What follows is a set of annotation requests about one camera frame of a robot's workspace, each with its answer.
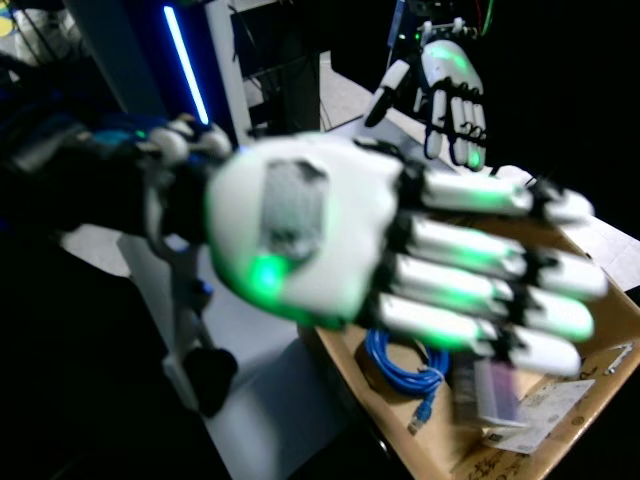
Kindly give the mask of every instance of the paper label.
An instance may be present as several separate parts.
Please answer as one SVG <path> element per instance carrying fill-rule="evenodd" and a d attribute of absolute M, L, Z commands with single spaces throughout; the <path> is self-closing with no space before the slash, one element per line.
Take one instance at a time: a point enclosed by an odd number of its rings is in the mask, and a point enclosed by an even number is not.
<path fill-rule="evenodd" d="M 524 428 L 492 428 L 484 443 L 490 447 L 519 453 L 533 453 L 595 380 L 547 385 L 525 398 L 520 413 Z"/>

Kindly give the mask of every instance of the white robotic hand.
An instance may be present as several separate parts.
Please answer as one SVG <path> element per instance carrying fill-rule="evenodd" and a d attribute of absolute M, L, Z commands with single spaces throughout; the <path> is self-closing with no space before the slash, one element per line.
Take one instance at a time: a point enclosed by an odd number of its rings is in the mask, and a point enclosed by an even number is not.
<path fill-rule="evenodd" d="M 214 267 L 250 303 L 308 325 L 385 328 L 516 367 L 575 374 L 582 300 L 605 294 L 586 259 L 431 220 L 432 210 L 580 221 L 581 195 L 433 172 L 397 148 L 303 134 L 240 150 L 210 181 Z"/>
<path fill-rule="evenodd" d="M 418 85 L 413 111 L 422 115 L 426 125 L 425 156 L 437 158 L 446 135 L 453 163 L 479 171 L 486 156 L 482 81 L 457 43 L 449 39 L 433 40 L 435 31 L 446 30 L 448 38 L 464 36 L 468 29 L 463 25 L 460 18 L 451 24 L 451 30 L 449 26 L 443 29 L 425 22 L 419 53 L 396 60 L 389 67 L 364 120 L 368 127 L 377 125 L 399 96 L 406 94 L 413 77 Z"/>

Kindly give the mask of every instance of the blue led strip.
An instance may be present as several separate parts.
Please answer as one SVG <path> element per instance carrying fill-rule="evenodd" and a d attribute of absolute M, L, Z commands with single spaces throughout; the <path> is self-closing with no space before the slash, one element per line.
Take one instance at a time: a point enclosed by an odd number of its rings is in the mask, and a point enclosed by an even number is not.
<path fill-rule="evenodd" d="M 176 19 L 176 14 L 173 11 L 173 8 L 164 7 L 164 16 L 167 18 L 167 25 L 169 25 L 169 30 L 171 31 L 171 36 L 173 37 L 173 44 L 176 46 L 178 57 L 180 57 L 182 71 L 184 72 L 184 76 L 187 78 L 187 83 L 189 84 L 189 90 L 191 90 L 193 102 L 196 104 L 196 109 L 198 110 L 198 116 L 200 117 L 200 121 L 206 125 L 209 123 L 209 115 L 207 115 L 207 109 L 204 108 L 204 102 L 202 101 L 202 96 L 200 95 L 198 82 L 196 81 L 196 76 L 193 74 L 191 62 L 189 61 L 189 54 L 187 53 L 187 49 L 184 46 L 182 33 L 180 33 L 180 26 L 178 25 L 178 20 Z"/>

